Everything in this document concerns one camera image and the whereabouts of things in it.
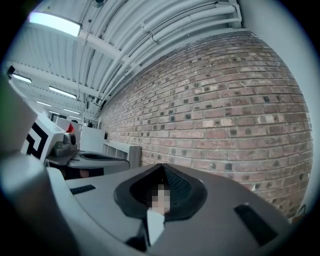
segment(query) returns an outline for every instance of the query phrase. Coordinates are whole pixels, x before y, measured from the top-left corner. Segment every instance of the white box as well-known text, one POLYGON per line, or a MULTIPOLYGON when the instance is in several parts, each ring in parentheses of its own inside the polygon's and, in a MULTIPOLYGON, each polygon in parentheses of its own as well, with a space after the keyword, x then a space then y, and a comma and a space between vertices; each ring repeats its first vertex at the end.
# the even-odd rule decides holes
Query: white box
POLYGON ((65 131, 51 122, 45 115, 39 112, 37 112, 37 115, 24 141, 21 153, 33 155, 44 163, 56 142, 63 142, 65 131))

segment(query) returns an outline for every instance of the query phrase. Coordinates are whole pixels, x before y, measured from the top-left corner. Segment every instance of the red object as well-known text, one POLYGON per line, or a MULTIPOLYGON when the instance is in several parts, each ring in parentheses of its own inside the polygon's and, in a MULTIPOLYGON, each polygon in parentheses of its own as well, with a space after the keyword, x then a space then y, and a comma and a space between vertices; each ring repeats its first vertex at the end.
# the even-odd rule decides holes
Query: red object
POLYGON ((75 131, 75 128, 74 128, 74 127, 72 126, 72 124, 70 123, 68 129, 66 129, 66 132, 69 133, 69 134, 71 134, 71 133, 73 133, 74 131, 75 131))

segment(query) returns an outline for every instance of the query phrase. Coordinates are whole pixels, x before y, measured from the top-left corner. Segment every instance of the white machine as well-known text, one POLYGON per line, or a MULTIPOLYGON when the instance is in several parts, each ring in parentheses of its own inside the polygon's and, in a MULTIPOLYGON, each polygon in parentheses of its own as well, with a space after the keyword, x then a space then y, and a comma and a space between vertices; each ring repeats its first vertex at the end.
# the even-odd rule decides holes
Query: white machine
POLYGON ((14 146, 4 145, 9 139, 1 142, 10 149, 0 158, 1 190, 52 254, 263 256, 291 231, 276 208, 231 179, 173 164, 124 171, 129 168, 125 160, 77 151, 72 133, 47 134, 45 142, 37 142, 33 132, 21 134, 33 138, 24 147, 34 150, 21 154, 23 141, 14 146), (44 165, 43 154, 55 167, 74 172, 103 168, 104 175, 65 180, 57 168, 44 165), (164 194, 169 199, 159 200, 159 188, 169 192, 164 194), (154 202, 166 204, 156 236, 151 229, 155 220, 148 216, 154 202))

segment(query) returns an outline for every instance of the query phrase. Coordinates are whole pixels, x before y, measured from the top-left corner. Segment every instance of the white pipe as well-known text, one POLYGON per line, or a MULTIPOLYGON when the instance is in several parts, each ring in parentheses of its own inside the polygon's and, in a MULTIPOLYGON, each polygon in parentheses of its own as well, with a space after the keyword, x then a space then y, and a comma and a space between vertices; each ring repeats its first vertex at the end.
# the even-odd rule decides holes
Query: white pipe
MULTIPOLYGON (((137 62, 137 64, 135 66, 133 66, 128 72, 126 72, 126 74, 130 74, 134 69, 136 69, 142 62, 144 62, 147 58, 149 58, 150 56, 152 56, 155 52, 159 51, 161 48, 171 44, 172 42, 176 41, 177 39, 184 37, 190 33, 196 32, 198 30, 201 29, 205 29, 208 27, 212 27, 215 25, 221 25, 221 24, 225 24, 225 23, 232 23, 232 22, 238 22, 239 19, 238 18, 229 18, 229 19, 223 19, 223 20, 215 20, 215 21, 209 21, 206 23, 202 23, 196 27, 192 27, 188 30, 182 31, 180 34, 170 38, 168 41, 166 41, 164 44, 161 44, 159 47, 156 47, 152 52, 150 52, 149 54, 145 55, 145 57, 143 57, 139 62, 137 62)), ((115 90, 115 88, 117 88, 117 86, 123 81, 123 79, 125 79, 126 74, 124 74, 122 76, 122 78, 115 84, 115 86, 110 90, 109 94, 112 94, 112 92, 115 90)))
POLYGON ((99 86, 99 90, 97 92, 96 97, 98 98, 101 91, 105 87, 105 84, 107 80, 109 79, 109 76, 113 73, 115 68, 119 65, 120 60, 124 57, 124 55, 136 44, 136 42, 139 41, 139 39, 147 34, 149 31, 154 29, 158 24, 163 23, 164 21, 171 18, 174 14, 181 12, 183 10, 195 7, 201 3, 205 3, 208 0, 189 0, 186 2, 182 2, 181 4, 177 4, 171 8, 169 8, 167 11, 161 13, 158 15, 155 19, 151 20, 148 24, 146 24, 142 29, 138 31, 125 45, 125 47, 122 49, 121 54, 118 55, 118 57, 113 61, 111 67, 108 69, 107 73, 104 75, 102 82, 99 86))
POLYGON ((140 12, 140 15, 135 15, 134 21, 132 21, 133 26, 123 33, 122 38, 118 42, 116 42, 114 46, 118 49, 122 49, 130 40, 130 38, 132 38, 136 34, 135 32, 141 29, 141 21, 145 21, 156 16, 157 13, 161 13, 162 10, 164 10, 168 5, 172 5, 175 1, 177 0, 157 0, 153 2, 149 1, 148 3, 152 3, 152 5, 150 6, 150 10, 147 15, 143 11, 140 12))
POLYGON ((125 64, 123 64, 123 66, 120 68, 120 70, 113 77, 113 79, 108 84, 107 88, 105 89, 105 91, 102 95, 102 99, 106 98, 106 95, 108 94, 109 89, 112 88, 113 84, 115 83, 115 80, 120 76, 120 74, 122 74, 123 72, 126 71, 126 69, 133 62, 133 60, 135 60, 142 52, 144 52, 146 49, 148 49, 152 44, 156 44, 156 42, 159 41, 161 38, 165 37, 166 35, 174 32, 175 30, 182 28, 182 27, 184 27, 194 21, 201 20, 201 19, 204 19, 207 17, 216 16, 216 15, 231 14, 231 13, 234 13, 235 11, 236 11, 236 9, 231 5, 223 6, 223 7, 219 7, 219 8, 212 8, 212 9, 208 9, 208 10, 203 10, 203 11, 188 15, 188 16, 170 24, 169 26, 165 27, 164 29, 159 31, 154 36, 151 36, 150 39, 148 39, 143 45, 141 45, 130 56, 130 60, 128 62, 126 62, 125 64))
POLYGON ((161 31, 159 31, 157 34, 155 34, 153 36, 153 40, 159 41, 161 38, 168 35, 169 33, 173 32, 181 27, 184 27, 185 25, 188 25, 191 22, 195 22, 197 20, 201 20, 201 19, 205 19, 208 17, 217 16, 217 15, 232 14, 235 11, 236 10, 233 6, 227 5, 224 7, 207 9, 207 10, 203 10, 203 11, 199 11, 199 12, 190 14, 190 15, 170 24, 169 26, 165 27, 161 31))
POLYGON ((240 12, 240 6, 239 4, 237 3, 232 3, 232 2, 218 2, 216 5, 223 5, 223 6, 226 6, 226 5, 229 5, 229 6, 233 6, 236 10, 236 14, 238 16, 238 19, 239 19, 239 22, 242 22, 242 15, 241 15, 241 12, 240 12))
POLYGON ((146 24, 143 27, 143 30, 146 32, 149 32, 152 29, 154 29, 154 27, 157 27, 159 24, 162 24, 164 21, 170 19, 172 16, 176 15, 177 13, 182 12, 186 9, 198 6, 198 5, 205 3, 205 2, 207 2, 207 0, 198 0, 198 1, 197 0, 190 0, 190 1, 186 1, 186 2, 182 2, 180 4, 177 4, 177 5, 169 8, 168 10, 166 10, 164 13, 157 16, 153 20, 151 20, 148 24, 146 24))

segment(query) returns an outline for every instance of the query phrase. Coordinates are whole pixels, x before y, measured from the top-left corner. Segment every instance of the white wall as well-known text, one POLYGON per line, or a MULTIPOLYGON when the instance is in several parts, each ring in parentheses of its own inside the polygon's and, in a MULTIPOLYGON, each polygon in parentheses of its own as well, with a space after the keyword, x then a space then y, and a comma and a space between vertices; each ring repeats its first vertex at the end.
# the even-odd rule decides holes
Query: white wall
POLYGON ((307 211, 313 207, 320 188, 320 68, 319 58, 311 41, 296 19, 271 0, 238 0, 243 25, 276 51, 298 82, 309 109, 313 165, 302 204, 307 211))

